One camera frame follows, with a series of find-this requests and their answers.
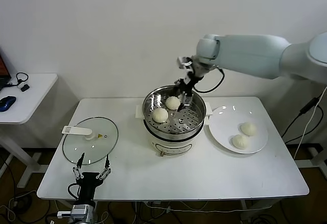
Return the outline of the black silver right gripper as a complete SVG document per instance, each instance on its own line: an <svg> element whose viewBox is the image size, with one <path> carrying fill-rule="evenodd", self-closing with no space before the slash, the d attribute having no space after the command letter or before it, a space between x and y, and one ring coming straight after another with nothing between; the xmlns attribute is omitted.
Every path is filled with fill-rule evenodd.
<svg viewBox="0 0 327 224"><path fill-rule="evenodd" d="M184 78L180 78L174 82L174 87L171 91L171 96L178 97L180 105L177 111L181 111L191 104L192 89L203 79L204 67L198 64L191 64L188 66L179 64L179 69L186 71Z"/></svg>

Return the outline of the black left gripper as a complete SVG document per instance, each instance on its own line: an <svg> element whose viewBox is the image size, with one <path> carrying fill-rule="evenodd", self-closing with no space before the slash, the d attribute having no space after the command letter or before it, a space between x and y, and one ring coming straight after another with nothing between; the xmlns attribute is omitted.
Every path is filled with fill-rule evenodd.
<svg viewBox="0 0 327 224"><path fill-rule="evenodd" d="M83 172L81 167L83 164L85 153L77 161L76 166L73 167L73 173L76 178L76 183L80 186L79 196L77 198L80 202L93 201L96 188L103 184L103 180L111 173L109 155L106 155L104 170L99 172Z"/></svg>

